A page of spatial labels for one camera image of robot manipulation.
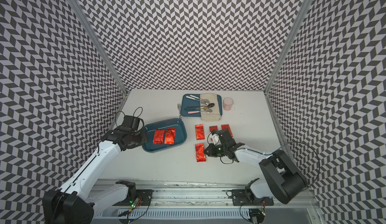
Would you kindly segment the red tea bag six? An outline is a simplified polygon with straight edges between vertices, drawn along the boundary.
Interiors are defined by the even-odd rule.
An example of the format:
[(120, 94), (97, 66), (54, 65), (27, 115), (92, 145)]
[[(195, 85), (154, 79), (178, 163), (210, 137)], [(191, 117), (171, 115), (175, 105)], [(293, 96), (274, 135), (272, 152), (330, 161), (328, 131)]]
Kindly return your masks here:
[(205, 162), (206, 161), (206, 155), (204, 153), (204, 150), (205, 150), (204, 143), (196, 144), (195, 150), (196, 150), (196, 161), (197, 162)]

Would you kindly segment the red tea bag one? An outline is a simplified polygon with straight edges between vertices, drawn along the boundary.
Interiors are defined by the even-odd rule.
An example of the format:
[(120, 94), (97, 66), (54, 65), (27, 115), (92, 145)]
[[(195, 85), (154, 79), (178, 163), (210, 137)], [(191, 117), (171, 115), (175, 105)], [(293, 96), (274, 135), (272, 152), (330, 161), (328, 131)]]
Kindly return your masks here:
[(202, 124), (195, 125), (196, 140), (205, 139), (204, 126)]

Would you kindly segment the red tea bag four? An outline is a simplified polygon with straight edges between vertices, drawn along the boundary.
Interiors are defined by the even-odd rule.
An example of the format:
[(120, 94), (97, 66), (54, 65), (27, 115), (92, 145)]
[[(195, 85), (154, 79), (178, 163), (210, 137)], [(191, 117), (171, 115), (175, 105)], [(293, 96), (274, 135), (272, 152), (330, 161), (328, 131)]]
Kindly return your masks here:
[(221, 128), (222, 128), (222, 130), (227, 129), (228, 132), (229, 132), (229, 134), (231, 135), (231, 137), (233, 137), (233, 133), (232, 133), (232, 130), (231, 130), (231, 128), (230, 128), (230, 125), (228, 125), (228, 124), (222, 124), (222, 125), (221, 125)]

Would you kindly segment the red tea bag two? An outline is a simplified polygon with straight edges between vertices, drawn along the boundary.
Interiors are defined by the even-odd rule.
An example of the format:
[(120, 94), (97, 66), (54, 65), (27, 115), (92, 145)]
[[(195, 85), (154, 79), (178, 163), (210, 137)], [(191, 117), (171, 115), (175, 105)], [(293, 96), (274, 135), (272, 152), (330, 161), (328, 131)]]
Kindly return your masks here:
[(218, 132), (218, 127), (217, 126), (210, 126), (210, 133), (215, 134)]

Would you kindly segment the red tea bag three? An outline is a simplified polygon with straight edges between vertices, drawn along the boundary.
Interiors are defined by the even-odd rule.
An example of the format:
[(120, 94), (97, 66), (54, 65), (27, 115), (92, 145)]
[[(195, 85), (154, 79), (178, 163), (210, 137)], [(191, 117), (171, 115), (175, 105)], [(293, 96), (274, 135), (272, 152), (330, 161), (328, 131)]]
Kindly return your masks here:
[(165, 135), (164, 129), (156, 129), (154, 132), (153, 144), (162, 145), (164, 140), (164, 135)]

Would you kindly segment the teal plastic storage box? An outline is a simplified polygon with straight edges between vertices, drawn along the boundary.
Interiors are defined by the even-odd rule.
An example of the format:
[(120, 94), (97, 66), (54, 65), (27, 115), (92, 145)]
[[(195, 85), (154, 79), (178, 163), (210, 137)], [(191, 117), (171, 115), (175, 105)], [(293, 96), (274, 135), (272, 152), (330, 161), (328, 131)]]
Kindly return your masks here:
[[(166, 130), (169, 127), (176, 128), (176, 138), (175, 138), (175, 144), (174, 145), (166, 145), (163, 140), (162, 145), (154, 145), (153, 144), (153, 138), (154, 138), (154, 132), (156, 129), (164, 129), (165, 134)], [(172, 118), (172, 119), (167, 119), (151, 124), (147, 124), (144, 126), (144, 130), (147, 134), (148, 137), (148, 142), (145, 143), (142, 148), (144, 151), (149, 152), (149, 153), (155, 153), (158, 151), (166, 150), (172, 147), (180, 146), (182, 145), (186, 140), (187, 140), (187, 131), (185, 128), (185, 124), (182, 120), (179, 118)]]

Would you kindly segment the red tea bag five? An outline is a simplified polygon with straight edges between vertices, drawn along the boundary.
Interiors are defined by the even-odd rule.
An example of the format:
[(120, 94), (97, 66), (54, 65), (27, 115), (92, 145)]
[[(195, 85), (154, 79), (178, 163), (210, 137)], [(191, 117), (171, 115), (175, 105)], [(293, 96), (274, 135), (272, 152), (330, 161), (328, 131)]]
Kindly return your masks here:
[(176, 138), (176, 128), (169, 127), (166, 130), (164, 143), (166, 145), (174, 145), (175, 144), (175, 138)]

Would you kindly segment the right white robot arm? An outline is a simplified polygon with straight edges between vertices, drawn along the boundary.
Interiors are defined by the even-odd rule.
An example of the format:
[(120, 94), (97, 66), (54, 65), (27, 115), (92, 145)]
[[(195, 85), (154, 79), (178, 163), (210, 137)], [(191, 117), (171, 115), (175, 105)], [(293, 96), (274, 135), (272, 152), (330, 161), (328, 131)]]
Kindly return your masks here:
[(248, 203), (260, 204), (274, 197), (280, 203), (288, 204), (309, 187), (306, 177), (285, 151), (264, 152), (237, 143), (228, 129), (212, 130), (209, 137), (213, 142), (204, 150), (208, 157), (226, 157), (233, 163), (244, 163), (261, 170), (264, 180), (256, 178), (244, 188), (242, 196)]

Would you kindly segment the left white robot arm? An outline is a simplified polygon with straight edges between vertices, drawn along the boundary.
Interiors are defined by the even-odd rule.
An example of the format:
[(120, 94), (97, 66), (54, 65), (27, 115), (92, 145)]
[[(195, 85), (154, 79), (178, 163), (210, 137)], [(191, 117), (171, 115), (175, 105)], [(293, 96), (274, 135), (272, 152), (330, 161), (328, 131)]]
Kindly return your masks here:
[(136, 184), (120, 180), (112, 187), (92, 195), (91, 189), (107, 166), (123, 151), (134, 149), (148, 138), (144, 130), (120, 126), (108, 132), (97, 150), (85, 164), (60, 188), (49, 190), (42, 199), (46, 224), (89, 224), (93, 218), (112, 207), (127, 201), (130, 210), (141, 202)]

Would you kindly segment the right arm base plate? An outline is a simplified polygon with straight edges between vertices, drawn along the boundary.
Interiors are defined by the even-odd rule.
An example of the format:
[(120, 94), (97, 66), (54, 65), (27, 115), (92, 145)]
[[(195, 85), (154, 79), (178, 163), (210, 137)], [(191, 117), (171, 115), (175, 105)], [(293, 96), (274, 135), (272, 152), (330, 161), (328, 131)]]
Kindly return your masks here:
[(257, 198), (251, 191), (244, 189), (232, 189), (230, 191), (230, 198), (232, 198), (234, 206), (242, 206), (243, 204), (260, 206), (264, 203), (266, 206), (274, 205), (271, 197)]

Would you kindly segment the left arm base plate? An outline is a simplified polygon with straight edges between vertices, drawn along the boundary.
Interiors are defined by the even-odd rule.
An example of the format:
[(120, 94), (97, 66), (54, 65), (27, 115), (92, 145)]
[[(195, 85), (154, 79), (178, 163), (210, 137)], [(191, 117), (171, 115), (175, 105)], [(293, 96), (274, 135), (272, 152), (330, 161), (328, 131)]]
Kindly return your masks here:
[(154, 190), (152, 189), (140, 189), (136, 191), (133, 197), (128, 197), (122, 202), (116, 204), (116, 206), (150, 206), (153, 198)]

